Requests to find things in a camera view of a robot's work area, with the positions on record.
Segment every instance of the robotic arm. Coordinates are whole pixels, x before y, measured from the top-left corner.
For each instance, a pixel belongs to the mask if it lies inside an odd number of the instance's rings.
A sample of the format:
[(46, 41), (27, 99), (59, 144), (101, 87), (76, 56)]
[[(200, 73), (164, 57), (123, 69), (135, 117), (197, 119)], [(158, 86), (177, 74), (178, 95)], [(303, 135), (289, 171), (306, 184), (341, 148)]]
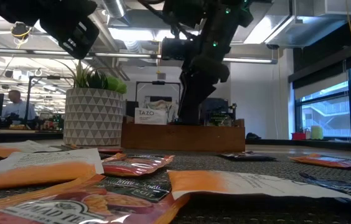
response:
[[(184, 61), (179, 118), (183, 124), (198, 124), (199, 105), (215, 91), (214, 84), (228, 79), (230, 72), (222, 60), (231, 49), (238, 26), (247, 27), (252, 22), (252, 0), (138, 1), (171, 27), (175, 39), (163, 40), (162, 59)], [(150, 6), (163, 1), (162, 12)], [(59, 46), (83, 59), (99, 34), (88, 18), (96, 7), (90, 0), (0, 0), (0, 16), (27, 26), (34, 26), (40, 19), (41, 27), (57, 39)], [(203, 26), (198, 36), (185, 29), (195, 26)], [(187, 40), (179, 39), (180, 32)]]

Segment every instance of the person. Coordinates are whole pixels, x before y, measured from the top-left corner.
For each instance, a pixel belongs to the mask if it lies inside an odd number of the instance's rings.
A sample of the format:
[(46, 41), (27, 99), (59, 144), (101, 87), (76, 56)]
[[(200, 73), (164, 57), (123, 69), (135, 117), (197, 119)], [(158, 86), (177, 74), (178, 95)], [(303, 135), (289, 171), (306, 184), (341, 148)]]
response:
[[(8, 92), (8, 98), (11, 100), (11, 104), (7, 105), (2, 109), (1, 117), (6, 118), (11, 115), (11, 113), (18, 114), (20, 119), (25, 118), (26, 113), (26, 102), (21, 100), (21, 93), (18, 90), (11, 90)], [(36, 117), (36, 112), (31, 103), (29, 103), (29, 112), (27, 115), (28, 120), (32, 120)], [(13, 121), (13, 124), (20, 124), (21, 122)]]

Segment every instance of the ceiling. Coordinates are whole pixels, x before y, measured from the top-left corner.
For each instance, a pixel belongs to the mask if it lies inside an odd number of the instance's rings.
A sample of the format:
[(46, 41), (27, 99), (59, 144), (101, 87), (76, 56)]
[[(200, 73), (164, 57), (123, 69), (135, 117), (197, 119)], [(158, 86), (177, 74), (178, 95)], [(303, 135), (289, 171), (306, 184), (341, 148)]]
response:
[[(126, 30), (147, 30), (152, 33), (154, 37), (161, 30), (169, 30), (169, 26), (163, 23), (159, 18), (155, 17), (151, 12), (145, 10), (136, 0), (125, 0), (125, 4), (128, 7), (127, 18), (130, 23), (130, 27), (125, 27), (125, 24), (121, 21), (110, 20), (107, 24), (107, 17), (103, 13), (103, 6), (101, 0), (95, 0), (98, 3), (96, 12), (94, 13), (95, 19), (92, 16), (90, 18), (97, 25), (97, 27), (104, 27), (106, 30), (101, 30), (99, 38), (94, 43), (91, 51), (92, 52), (108, 52), (114, 51), (114, 49), (120, 51), (127, 51), (127, 48), (122, 40), (113, 40), (111, 33), (106, 27), (114, 29), (126, 29)], [(161, 10), (162, 4), (153, 5), (157, 10)], [(269, 11), (271, 4), (254, 2), (251, 5), (251, 13), (255, 18), (254, 21), (247, 28), (239, 27), (234, 38), (233, 38), (233, 49), (243, 49), (239, 44), (249, 36), (251, 31), (256, 25), (262, 20), (262, 18)], [(14, 49), (19, 43), (18, 40), (14, 40), (10, 33), (13, 24), (0, 19), (0, 48), (2, 49)], [(157, 42), (150, 40), (140, 41), (142, 49), (147, 52), (157, 52), (159, 45)], [(26, 43), (20, 46), (21, 49), (33, 49), (33, 50), (62, 50), (55, 42), (55, 40), (48, 36), (44, 30), (36, 24), (31, 30), (30, 36)], [(71, 68), (74, 67), (72, 60), (70, 59), (57, 59), (63, 63), (66, 63)], [(69, 77), (70, 71), (66, 66), (61, 63), (52, 60), (51, 58), (25, 58), (25, 57), (14, 57), (11, 60), (8, 55), (0, 55), (0, 75), (2, 74), (6, 65), (11, 61), (8, 66), (8, 70), (22, 70), (24, 73), (29, 72), (31, 75), (40, 74), (44, 75), (60, 75), (61, 77)], [(167, 82), (179, 82), (179, 74), (181, 72), (180, 66), (182, 62), (178, 61), (161, 61), (160, 66), (157, 66), (156, 60), (140, 60), (140, 59), (113, 59), (113, 58), (94, 58), (94, 60), (84, 60), (83, 63), (90, 64), (94, 67), (113, 67), (119, 65), (129, 82), (144, 81), (150, 82), (157, 79), (156, 73), (166, 73)], [(0, 78), (0, 92), (7, 93), (7, 87), (11, 90), (19, 90), (22, 93), (23, 99), (26, 99), (27, 93), (27, 79), (16, 80), (15, 78)], [(70, 80), (47, 80), (41, 79), (36, 82), (35, 86), (31, 89), (30, 100), (38, 111), (64, 111), (65, 106), (65, 91), (72, 86)]]

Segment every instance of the potted plant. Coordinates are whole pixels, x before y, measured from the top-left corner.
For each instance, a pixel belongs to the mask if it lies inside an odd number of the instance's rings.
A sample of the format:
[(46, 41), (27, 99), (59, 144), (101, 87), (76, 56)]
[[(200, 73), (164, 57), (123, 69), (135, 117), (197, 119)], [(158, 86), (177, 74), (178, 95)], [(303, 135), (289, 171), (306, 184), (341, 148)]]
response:
[(66, 91), (63, 141), (78, 146), (120, 144), (123, 122), (123, 94), (127, 86), (90, 66), (75, 63), (73, 88)]

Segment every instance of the table surface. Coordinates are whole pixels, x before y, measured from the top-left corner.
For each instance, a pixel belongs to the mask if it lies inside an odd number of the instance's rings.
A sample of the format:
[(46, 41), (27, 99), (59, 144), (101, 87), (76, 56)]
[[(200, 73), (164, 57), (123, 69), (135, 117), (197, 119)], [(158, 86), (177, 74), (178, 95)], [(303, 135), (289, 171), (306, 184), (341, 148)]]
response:
[[(58, 146), (61, 141), (39, 141)], [(351, 158), (351, 152), (296, 146), (246, 146), (255, 151), (276, 157), (273, 162), (235, 162), (221, 158), (212, 152), (124, 150), (126, 153), (173, 154), (174, 161), (165, 169), (133, 179), (137, 182), (169, 185), (166, 169), (170, 170), (224, 170), (273, 175), (304, 182), (300, 172), (318, 179), (351, 181), (350, 169), (336, 169), (301, 164), (289, 156), (319, 153), (328, 156)], [(47, 186), (0, 190), (0, 198), (21, 194)], [(351, 205), (329, 198), (293, 198), (226, 195), (193, 195), (180, 210), (173, 223), (351, 223)]]

